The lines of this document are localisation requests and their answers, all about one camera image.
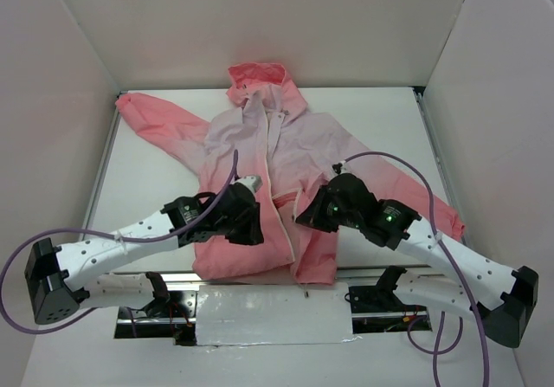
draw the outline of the white table surface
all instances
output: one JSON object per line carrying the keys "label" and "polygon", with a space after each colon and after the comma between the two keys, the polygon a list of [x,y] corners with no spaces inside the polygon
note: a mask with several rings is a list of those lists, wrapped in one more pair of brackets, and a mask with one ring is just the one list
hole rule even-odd
{"label": "white table surface", "polygon": [[[147,90],[211,120],[232,107],[226,90]],[[434,193],[446,200],[431,145],[411,88],[302,88],[313,112],[329,113],[371,150],[393,153],[421,170]],[[402,167],[413,176],[412,172]],[[193,196],[196,176],[174,158],[138,137],[120,120],[89,226],[113,231],[149,216],[182,195]],[[190,271],[192,246],[153,255],[119,271]],[[354,229],[341,229],[338,266],[370,268],[421,264],[416,259],[368,243]]]}
{"label": "white table surface", "polygon": [[[211,118],[226,108],[223,90],[149,92]],[[329,111],[374,150],[393,152],[422,169],[435,192],[444,197],[427,137],[411,90],[407,88],[321,88],[302,93],[313,111]],[[390,140],[390,132],[398,141]],[[134,136],[119,123],[102,192],[92,218],[96,229],[114,229],[137,221],[181,194],[194,194],[196,180],[177,161]],[[191,250],[175,257],[149,258],[135,268],[186,269]],[[391,257],[356,237],[341,237],[341,265],[376,265]],[[433,325],[437,313],[430,311]],[[348,387],[433,385],[431,358],[413,348],[403,332],[364,334],[328,345],[257,345],[182,347],[168,339],[113,339],[117,309],[95,311],[64,331],[36,337],[24,387]],[[448,317],[443,345],[457,332]],[[432,332],[415,335],[425,348]],[[492,387],[523,387],[512,350],[489,342]],[[451,354],[440,359],[442,385],[481,385],[479,340],[475,325]]]}

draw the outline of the cable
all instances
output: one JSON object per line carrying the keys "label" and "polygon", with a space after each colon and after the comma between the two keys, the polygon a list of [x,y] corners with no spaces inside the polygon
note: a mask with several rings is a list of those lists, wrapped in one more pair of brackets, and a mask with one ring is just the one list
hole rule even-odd
{"label": "cable", "polygon": [[[431,223],[431,229],[433,230],[433,234],[437,234],[437,228],[436,228],[436,222],[435,222],[435,197],[433,195],[433,191],[431,190],[431,186],[429,185],[427,179],[411,164],[406,162],[405,160],[399,158],[398,156],[391,155],[390,153],[386,152],[361,152],[356,155],[350,156],[349,158],[345,159],[345,162],[348,163],[352,161],[353,159],[360,158],[362,156],[384,156],[386,158],[394,159],[396,162],[400,162],[404,166],[407,166],[410,168],[423,182],[423,185],[427,189],[427,192],[429,194],[429,222]],[[441,246],[442,251],[444,252],[445,256],[448,258],[448,261],[450,261],[450,264],[452,265],[452,268],[456,272],[458,279],[460,279],[460,283],[463,286],[464,290],[466,291],[467,298],[469,299],[469,304],[471,305],[471,310],[473,312],[473,315],[475,316],[475,321],[477,323],[477,330],[479,332],[479,338],[480,338],[480,344],[481,344],[481,351],[483,355],[483,387],[488,387],[490,384],[490,362],[488,357],[488,345],[486,344],[486,335],[485,335],[485,327],[483,326],[483,320],[481,319],[479,315],[479,309],[477,307],[477,302],[475,301],[475,298],[473,296],[473,292],[471,291],[471,287],[467,283],[466,277],[462,273],[460,266],[458,266],[458,263],[450,253],[450,250],[448,250],[447,246],[444,244],[442,240],[438,240],[439,246]],[[438,343],[440,343],[440,335],[442,335],[442,331],[437,331],[437,339]],[[435,345],[435,351],[433,355],[433,361],[435,364],[435,361],[438,359],[438,347]],[[435,378],[435,383],[437,387],[439,387],[441,384],[439,383],[438,377]]]}
{"label": "cable", "polygon": [[171,329],[171,336],[175,338],[175,328],[173,327],[173,307],[171,305],[168,305],[170,308],[170,329]]}
{"label": "cable", "polygon": [[441,346],[442,331],[444,330],[444,319],[446,314],[441,312],[441,322],[439,323],[439,329],[436,331],[435,348],[433,349],[433,378],[435,379],[435,385],[440,386],[441,380],[439,380],[439,348]]}
{"label": "cable", "polygon": [[[162,242],[164,240],[168,240],[176,235],[180,235],[182,233],[185,233],[189,231],[191,228],[195,227],[197,224],[199,224],[219,203],[219,201],[222,199],[223,194],[231,184],[231,181],[233,180],[233,177],[235,177],[236,174],[236,166],[238,164],[239,159],[239,153],[237,150],[233,151],[233,166],[231,167],[231,172],[229,173],[229,176],[227,177],[227,180],[225,181],[225,184],[217,194],[217,196],[214,198],[213,202],[209,205],[209,207],[202,213],[200,216],[195,218],[193,221],[191,221],[189,224],[181,227],[180,229],[176,229],[169,234],[161,235],[159,237],[154,238],[133,238],[133,237],[120,237],[120,240],[123,242],[137,242],[137,243],[149,243],[149,242]],[[0,272],[0,314],[2,315],[3,319],[10,325],[12,328],[19,332],[27,333],[29,335],[43,335],[46,333],[52,333],[60,331],[61,329],[67,328],[68,326],[80,321],[85,316],[90,314],[95,308],[91,308],[84,312],[82,315],[75,319],[71,319],[69,322],[66,322],[60,326],[56,326],[54,328],[48,328],[48,329],[32,329],[27,328],[25,326],[19,325],[17,322],[15,322],[6,311],[6,307],[4,305],[4,299],[2,295],[3,290],[3,284],[6,280],[6,275],[8,274],[8,270],[10,269],[11,264],[14,262],[16,257],[31,243],[40,240],[48,235],[56,235],[56,234],[65,234],[65,233],[71,233],[71,234],[83,234],[83,235],[95,235],[100,238],[105,238],[107,240],[115,240],[117,237],[116,235],[112,235],[109,233],[103,233],[101,231],[95,231],[92,229],[77,229],[74,227],[63,227],[59,229],[49,229],[47,231],[43,231],[42,233],[39,233],[37,235],[34,235],[30,237],[27,241],[22,243],[19,247],[17,247],[14,252],[8,257],[8,260],[6,261],[6,264],[4,264],[2,268],[2,272]]]}
{"label": "cable", "polygon": [[173,302],[173,305],[175,306],[175,308],[177,309],[177,312],[181,313],[181,315],[183,316],[187,326],[189,328],[192,327],[192,324],[190,323],[189,321],[189,317],[187,316],[187,314],[184,312],[183,308],[176,302]]}
{"label": "cable", "polygon": [[[409,325],[408,325],[408,330],[406,331],[406,333],[408,334],[408,339],[409,339],[409,342],[415,347],[417,348],[419,351],[421,352],[424,352],[428,355],[433,355],[433,351],[430,351],[430,350],[426,350],[425,348],[423,348],[422,346],[418,345],[415,341],[414,341],[414,338],[412,337],[412,330],[414,328],[414,325],[421,321],[421,320],[424,320],[426,319],[427,316],[419,316],[417,318],[414,318],[412,319],[410,322],[409,322]],[[460,318],[460,329],[458,330],[458,335],[456,336],[456,340],[453,342],[453,344],[451,346],[449,346],[448,348],[442,350],[442,351],[438,351],[437,352],[437,355],[444,355],[444,354],[448,354],[449,352],[451,352],[456,346],[458,346],[458,344],[460,343],[460,340],[461,340],[461,335],[464,333],[464,319]]]}
{"label": "cable", "polygon": [[126,307],[127,313],[129,314],[129,319],[131,320],[131,330],[132,330],[132,337],[138,338],[137,335],[137,324],[135,323],[135,317],[132,316],[132,310],[130,307]]}

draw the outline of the hoodie sleeve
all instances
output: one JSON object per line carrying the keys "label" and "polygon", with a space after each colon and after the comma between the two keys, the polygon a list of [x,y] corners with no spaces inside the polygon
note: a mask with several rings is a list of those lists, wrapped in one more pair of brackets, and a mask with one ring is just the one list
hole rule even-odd
{"label": "hoodie sleeve", "polygon": [[122,95],[115,102],[121,117],[141,138],[163,149],[198,174],[205,150],[209,122],[147,94]]}
{"label": "hoodie sleeve", "polygon": [[[332,139],[326,148],[325,157],[337,163],[340,160],[368,149],[359,140],[346,131],[335,119]],[[396,199],[429,218],[429,197],[425,187],[407,173],[401,171],[378,156],[357,158],[348,163],[348,169],[362,179],[368,190],[377,199]],[[443,233],[459,241],[465,228],[458,212],[435,198],[435,221]]]}

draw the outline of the white wall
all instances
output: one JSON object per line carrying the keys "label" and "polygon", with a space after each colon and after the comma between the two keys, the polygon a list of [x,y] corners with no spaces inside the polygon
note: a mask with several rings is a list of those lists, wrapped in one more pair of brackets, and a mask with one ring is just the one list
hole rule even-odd
{"label": "white wall", "polygon": [[[59,0],[0,0],[0,264],[38,231],[81,225],[114,92]],[[27,253],[3,295],[31,325]],[[33,341],[0,320],[2,386],[20,384]]]}
{"label": "white wall", "polygon": [[462,0],[66,0],[124,88],[226,87],[281,61],[301,86],[428,81]]}
{"label": "white wall", "polygon": [[466,0],[424,101],[475,247],[540,274],[516,356],[529,387],[552,383],[554,6]]}

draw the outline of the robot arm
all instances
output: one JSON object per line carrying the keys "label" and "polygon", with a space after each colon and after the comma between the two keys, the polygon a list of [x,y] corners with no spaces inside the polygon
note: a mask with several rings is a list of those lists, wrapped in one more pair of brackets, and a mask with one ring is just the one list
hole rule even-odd
{"label": "robot arm", "polygon": [[148,255],[206,242],[215,235],[236,244],[262,243],[260,205],[254,198],[260,186],[257,176],[238,179],[204,219],[171,238],[164,236],[199,219],[216,195],[180,197],[116,231],[112,240],[91,238],[57,247],[49,238],[36,242],[25,268],[35,323],[53,324],[89,307],[129,306],[155,314],[170,299],[159,274],[106,273]]}
{"label": "robot arm", "polygon": [[434,235],[430,223],[396,200],[377,201],[364,182],[340,173],[321,186],[296,223],[325,232],[342,225],[358,229],[379,247],[388,247],[440,270],[453,282],[440,282],[389,267],[377,283],[385,301],[424,305],[473,318],[467,296],[439,239],[448,247],[478,302],[487,337],[515,348],[519,346],[537,303],[538,275],[523,266],[518,270],[475,253],[447,235]]}

